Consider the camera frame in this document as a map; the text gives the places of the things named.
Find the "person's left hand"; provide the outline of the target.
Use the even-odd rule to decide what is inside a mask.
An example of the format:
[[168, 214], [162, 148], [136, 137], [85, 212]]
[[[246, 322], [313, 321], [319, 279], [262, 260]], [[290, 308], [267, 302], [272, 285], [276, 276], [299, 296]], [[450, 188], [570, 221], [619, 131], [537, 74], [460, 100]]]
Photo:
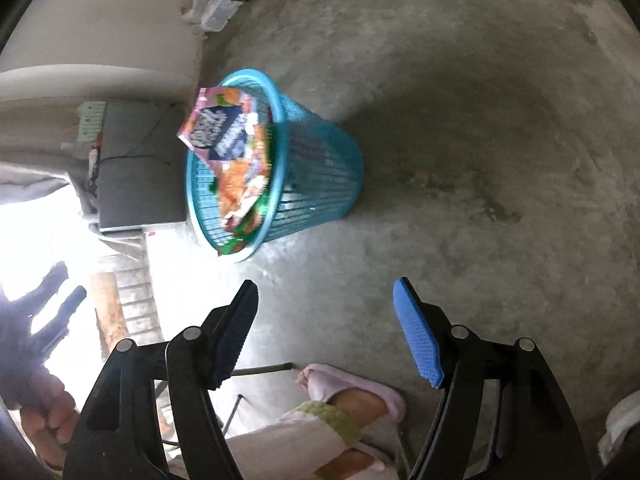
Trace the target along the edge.
[[30, 390], [38, 401], [34, 408], [21, 408], [21, 425], [39, 459], [54, 471], [62, 471], [64, 446], [72, 440], [79, 412], [64, 384], [45, 367], [30, 378]]

